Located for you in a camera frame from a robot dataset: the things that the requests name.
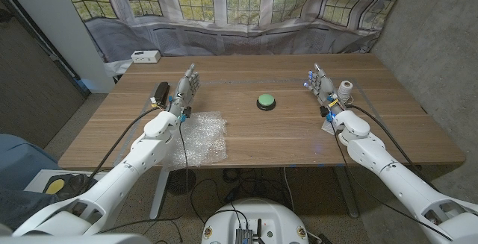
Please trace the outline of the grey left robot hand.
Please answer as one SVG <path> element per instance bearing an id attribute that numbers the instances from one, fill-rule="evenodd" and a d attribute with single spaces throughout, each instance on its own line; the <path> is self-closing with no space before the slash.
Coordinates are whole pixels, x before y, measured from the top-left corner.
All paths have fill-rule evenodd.
<path id="1" fill-rule="evenodd" d="M 199 73 L 195 71 L 195 64 L 192 63 L 179 80 L 168 111 L 175 116 L 180 116 L 186 107 L 192 105 L 199 85 Z"/>

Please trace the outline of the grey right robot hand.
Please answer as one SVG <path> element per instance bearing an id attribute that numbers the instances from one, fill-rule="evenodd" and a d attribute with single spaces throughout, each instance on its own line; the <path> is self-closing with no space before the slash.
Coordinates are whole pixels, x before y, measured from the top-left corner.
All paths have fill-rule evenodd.
<path id="1" fill-rule="evenodd" d="M 316 96 L 322 117 L 333 119 L 337 114 L 346 110 L 332 80 L 317 63 L 308 72 L 308 79 L 303 86 Z"/>

